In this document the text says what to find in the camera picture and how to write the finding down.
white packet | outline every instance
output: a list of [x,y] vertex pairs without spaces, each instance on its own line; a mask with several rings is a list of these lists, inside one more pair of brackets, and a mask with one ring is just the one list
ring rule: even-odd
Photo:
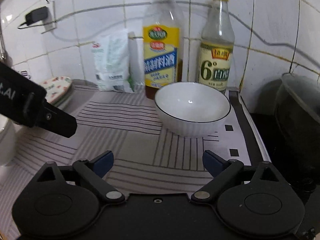
[[99,90],[133,93],[127,29],[99,37],[91,52]]

metal pot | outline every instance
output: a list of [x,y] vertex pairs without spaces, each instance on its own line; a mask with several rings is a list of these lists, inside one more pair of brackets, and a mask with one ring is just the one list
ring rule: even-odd
[[320,85],[285,73],[276,96],[275,117],[300,171],[320,174]]

stack of plates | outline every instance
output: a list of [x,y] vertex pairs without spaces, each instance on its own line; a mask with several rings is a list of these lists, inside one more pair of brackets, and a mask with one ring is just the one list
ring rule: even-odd
[[68,77],[54,77],[42,83],[41,86],[47,90],[45,99],[47,102],[63,110],[72,99],[72,80]]

power adapter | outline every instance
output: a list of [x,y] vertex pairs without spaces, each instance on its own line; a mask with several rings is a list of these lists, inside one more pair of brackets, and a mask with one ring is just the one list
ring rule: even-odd
[[22,25],[30,26],[33,23],[47,19],[48,16],[49,16],[49,9],[47,8],[47,6],[43,6],[41,8],[35,9],[29,12],[28,14],[26,14],[26,21],[20,24],[19,27],[21,27]]

bottle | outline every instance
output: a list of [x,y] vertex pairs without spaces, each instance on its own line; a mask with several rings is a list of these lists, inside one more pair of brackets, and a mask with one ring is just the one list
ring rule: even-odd
[[198,82],[224,94],[235,43],[228,0],[213,0],[201,38]]
[[146,97],[154,99],[159,88],[181,81],[183,13],[175,0],[154,0],[143,20]]

